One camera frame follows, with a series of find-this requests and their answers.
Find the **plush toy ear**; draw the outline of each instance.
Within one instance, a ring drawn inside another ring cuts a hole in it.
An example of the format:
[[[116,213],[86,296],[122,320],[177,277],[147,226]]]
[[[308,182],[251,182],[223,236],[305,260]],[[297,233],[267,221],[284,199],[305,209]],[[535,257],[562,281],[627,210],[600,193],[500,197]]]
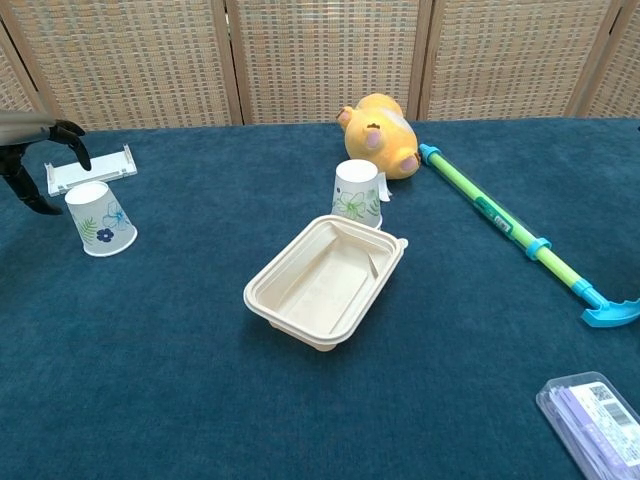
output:
[[[336,116],[336,120],[340,124],[343,130],[346,130],[347,125],[351,121],[351,115],[353,114],[353,108],[343,107],[340,113]]]

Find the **takeout container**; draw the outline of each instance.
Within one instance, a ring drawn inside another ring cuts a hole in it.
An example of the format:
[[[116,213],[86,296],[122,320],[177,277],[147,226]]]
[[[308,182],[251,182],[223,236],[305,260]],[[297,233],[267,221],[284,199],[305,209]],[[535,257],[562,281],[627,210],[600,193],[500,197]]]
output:
[[[244,289],[247,307],[320,351],[347,340],[408,242],[336,215],[313,220]]]

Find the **toy water gun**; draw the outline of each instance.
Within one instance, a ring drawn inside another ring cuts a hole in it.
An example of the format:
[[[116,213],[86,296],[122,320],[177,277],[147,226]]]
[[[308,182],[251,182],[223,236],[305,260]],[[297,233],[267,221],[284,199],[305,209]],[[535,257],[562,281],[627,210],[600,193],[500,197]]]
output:
[[[581,317],[585,322],[592,327],[617,327],[626,325],[640,316],[640,299],[614,303],[604,298],[591,283],[551,251],[551,243],[547,239],[536,238],[531,234],[518,219],[510,215],[447,161],[437,147],[421,144],[419,150],[422,161],[427,166],[436,169],[457,187],[495,227],[522,247],[531,260],[542,263],[591,306],[582,313]]]

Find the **black robot claw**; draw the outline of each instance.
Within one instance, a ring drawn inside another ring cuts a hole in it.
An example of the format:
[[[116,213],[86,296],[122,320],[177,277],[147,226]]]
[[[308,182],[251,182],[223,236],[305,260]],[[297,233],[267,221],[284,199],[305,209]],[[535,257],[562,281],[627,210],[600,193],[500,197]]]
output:
[[[91,170],[91,158],[89,157],[89,152],[87,152],[86,147],[78,138],[84,134],[84,130],[73,122],[69,120],[56,120],[56,124],[50,128],[49,140],[68,145],[69,148],[75,152],[82,168],[89,171]]]
[[[0,175],[15,192],[16,196],[31,210],[43,215],[61,215],[59,207],[51,205],[40,195],[29,172],[21,162],[28,145],[11,145],[0,148]]]

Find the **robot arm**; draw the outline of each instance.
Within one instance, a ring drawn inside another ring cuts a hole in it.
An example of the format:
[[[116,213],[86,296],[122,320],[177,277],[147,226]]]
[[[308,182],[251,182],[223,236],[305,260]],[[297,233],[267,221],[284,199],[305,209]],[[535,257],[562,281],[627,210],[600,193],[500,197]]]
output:
[[[62,210],[49,204],[22,165],[27,147],[42,140],[68,145],[85,170],[91,159],[82,141],[82,128],[68,120],[55,120],[44,113],[0,112],[0,175],[16,196],[29,208],[45,215],[60,215]]]

